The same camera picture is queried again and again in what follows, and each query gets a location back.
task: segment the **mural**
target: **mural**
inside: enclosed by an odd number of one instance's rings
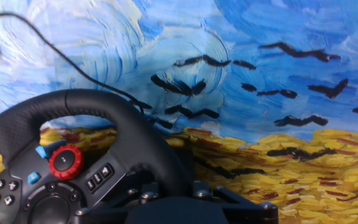
[[[250,142],[322,128],[358,132],[358,1],[8,1],[100,82],[134,95],[166,132]],[[0,18],[0,112],[97,88],[21,21]],[[58,119],[95,128],[105,120]]]

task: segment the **painting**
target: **painting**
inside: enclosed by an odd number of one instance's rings
[[[201,179],[277,203],[283,222],[358,222],[347,200],[358,198],[358,0],[0,0],[0,11],[137,98],[167,140],[196,139]],[[0,112],[72,88],[105,90],[0,18]],[[109,125],[75,116],[44,127]]]

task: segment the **button cluster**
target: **button cluster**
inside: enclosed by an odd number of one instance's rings
[[[105,164],[100,170],[92,175],[86,181],[86,187],[88,190],[93,193],[98,187],[100,187],[104,182],[113,175],[113,169],[110,164]]]
[[[0,190],[4,189],[6,187],[6,182],[5,180],[0,179]],[[15,190],[17,190],[19,188],[19,182],[18,181],[10,181],[7,185],[7,187],[9,188],[10,192],[14,192]],[[7,206],[12,205],[15,202],[15,197],[13,195],[8,195],[4,198],[4,203]]]

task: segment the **blue button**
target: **blue button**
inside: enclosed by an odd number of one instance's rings
[[[50,157],[50,153],[42,146],[36,147],[35,150],[40,154],[42,159],[48,159]]]
[[[41,179],[41,176],[37,172],[32,172],[27,177],[27,181],[28,181],[29,184],[35,184],[39,179]]]

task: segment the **yellow painted field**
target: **yellow painted field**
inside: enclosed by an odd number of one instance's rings
[[[115,135],[113,129],[63,134],[48,129],[41,144],[65,138],[85,153],[97,154]],[[223,185],[255,203],[277,204],[280,223],[358,223],[357,133],[325,129],[310,142],[279,134],[251,145],[189,128],[167,141],[175,149],[193,150],[199,180]]]

